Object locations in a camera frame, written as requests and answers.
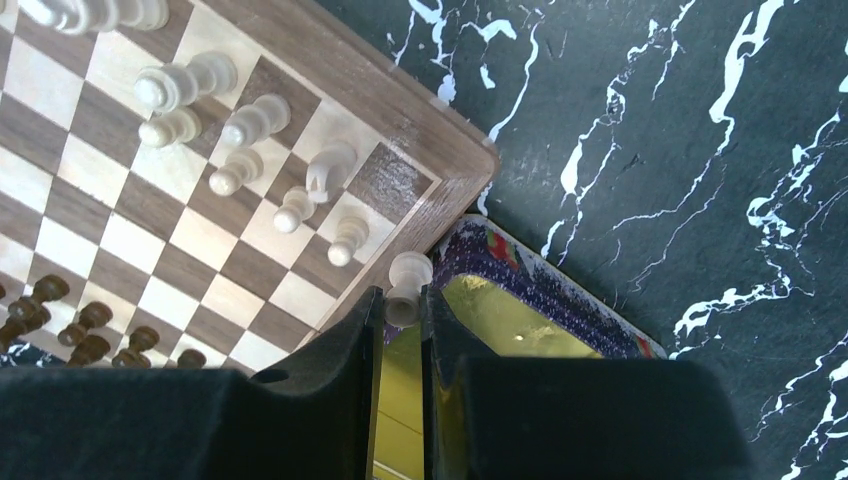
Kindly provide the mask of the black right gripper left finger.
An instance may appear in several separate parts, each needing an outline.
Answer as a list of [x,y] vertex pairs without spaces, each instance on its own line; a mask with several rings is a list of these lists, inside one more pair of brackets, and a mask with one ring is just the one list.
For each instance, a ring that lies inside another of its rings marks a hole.
[[236,369],[1,373],[5,479],[367,479],[380,288],[254,375]]

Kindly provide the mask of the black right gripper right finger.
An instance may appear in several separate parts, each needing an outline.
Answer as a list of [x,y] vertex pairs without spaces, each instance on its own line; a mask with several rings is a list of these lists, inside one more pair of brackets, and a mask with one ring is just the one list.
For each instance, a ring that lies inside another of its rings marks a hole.
[[509,357],[421,299],[428,479],[745,479],[749,450],[708,369]]

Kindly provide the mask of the white rook chess piece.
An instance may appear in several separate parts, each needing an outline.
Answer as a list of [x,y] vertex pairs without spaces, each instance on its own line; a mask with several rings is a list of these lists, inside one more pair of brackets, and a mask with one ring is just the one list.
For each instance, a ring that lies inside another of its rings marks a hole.
[[416,325],[422,289],[433,280],[431,260],[419,252],[401,253],[392,261],[388,275],[391,288],[385,296],[386,321],[397,328]]

